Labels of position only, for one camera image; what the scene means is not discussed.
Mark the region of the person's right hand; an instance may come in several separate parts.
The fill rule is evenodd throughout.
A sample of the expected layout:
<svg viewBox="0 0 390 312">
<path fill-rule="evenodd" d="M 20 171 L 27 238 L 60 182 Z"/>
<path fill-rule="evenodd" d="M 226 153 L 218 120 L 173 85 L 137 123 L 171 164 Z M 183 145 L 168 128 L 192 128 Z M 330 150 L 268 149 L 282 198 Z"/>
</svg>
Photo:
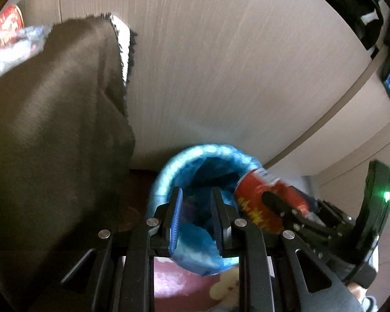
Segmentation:
<svg viewBox="0 0 390 312">
<path fill-rule="evenodd" d="M 347 285 L 347 288 L 349 291 L 351 291 L 351 293 L 354 295 L 354 297 L 360 303 L 362 303 L 362 301 L 364 300 L 364 298 L 366 296 L 367 289 L 363 288 L 362 286 L 360 286 L 359 284 L 357 284 L 355 282 L 349 283 Z"/>
</svg>

